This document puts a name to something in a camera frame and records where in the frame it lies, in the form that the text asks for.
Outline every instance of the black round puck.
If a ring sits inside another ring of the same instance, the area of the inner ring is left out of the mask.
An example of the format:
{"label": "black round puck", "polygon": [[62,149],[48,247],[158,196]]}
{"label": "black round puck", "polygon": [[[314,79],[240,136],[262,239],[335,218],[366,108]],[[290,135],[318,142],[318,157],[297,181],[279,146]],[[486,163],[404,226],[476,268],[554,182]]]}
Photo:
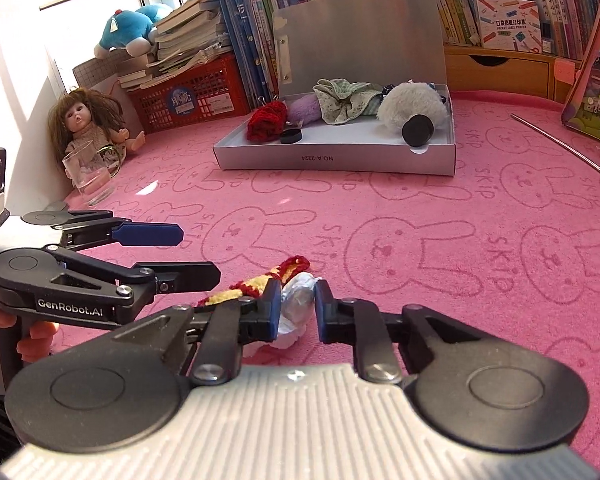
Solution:
{"label": "black round puck", "polygon": [[300,128],[290,128],[282,132],[280,144],[293,144],[302,139],[302,130]]}
{"label": "black round puck", "polygon": [[412,148],[424,146],[433,136],[433,123],[426,115],[416,114],[402,126],[402,138]]}
{"label": "black round puck", "polygon": [[462,444],[500,453],[570,443],[589,407],[587,387],[567,366],[499,341],[448,345],[419,375],[423,418]]}

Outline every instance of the wooden drawer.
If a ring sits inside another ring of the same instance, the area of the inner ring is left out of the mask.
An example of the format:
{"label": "wooden drawer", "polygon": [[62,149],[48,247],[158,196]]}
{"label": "wooden drawer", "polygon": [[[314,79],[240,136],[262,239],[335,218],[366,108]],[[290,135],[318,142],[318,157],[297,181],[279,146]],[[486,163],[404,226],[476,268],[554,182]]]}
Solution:
{"label": "wooden drawer", "polygon": [[452,91],[497,90],[554,98],[549,95],[548,62],[467,54],[446,54],[445,60],[447,84]]}

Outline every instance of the blue plush toy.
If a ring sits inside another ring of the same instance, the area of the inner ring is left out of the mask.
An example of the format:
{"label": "blue plush toy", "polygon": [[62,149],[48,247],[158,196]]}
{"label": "blue plush toy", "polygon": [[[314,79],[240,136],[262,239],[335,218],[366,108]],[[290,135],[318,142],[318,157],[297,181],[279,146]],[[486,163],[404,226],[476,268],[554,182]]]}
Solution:
{"label": "blue plush toy", "polygon": [[154,25],[171,12],[171,7],[154,4],[138,10],[117,10],[107,20],[100,42],[93,49],[97,59],[105,59],[112,48],[126,48],[132,57],[151,51],[156,35]]}

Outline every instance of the white plastic bag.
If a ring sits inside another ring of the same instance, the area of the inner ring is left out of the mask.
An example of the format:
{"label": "white plastic bag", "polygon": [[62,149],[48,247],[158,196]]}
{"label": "white plastic bag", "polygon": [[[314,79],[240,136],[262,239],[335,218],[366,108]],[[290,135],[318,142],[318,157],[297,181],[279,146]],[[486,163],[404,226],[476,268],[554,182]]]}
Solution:
{"label": "white plastic bag", "polygon": [[300,272],[282,288],[282,309],[278,337],[271,343],[256,341],[244,346],[243,356],[253,357],[258,348],[269,345],[286,349],[298,341],[306,331],[307,323],[314,314],[314,286],[318,278],[311,273]]}

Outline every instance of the doll hair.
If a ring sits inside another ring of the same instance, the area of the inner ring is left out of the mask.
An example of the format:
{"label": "doll hair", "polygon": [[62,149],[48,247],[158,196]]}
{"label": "doll hair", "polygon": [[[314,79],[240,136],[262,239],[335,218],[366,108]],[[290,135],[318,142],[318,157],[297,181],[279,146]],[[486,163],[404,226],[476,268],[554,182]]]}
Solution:
{"label": "doll hair", "polygon": [[49,112],[47,120],[54,158],[61,168],[64,168],[62,159],[66,156],[66,147],[74,138],[64,124],[64,116],[76,103],[82,103],[89,109],[91,121],[104,130],[109,140],[110,131],[120,131],[125,123],[122,106],[112,96],[88,88],[77,88],[63,95]]}

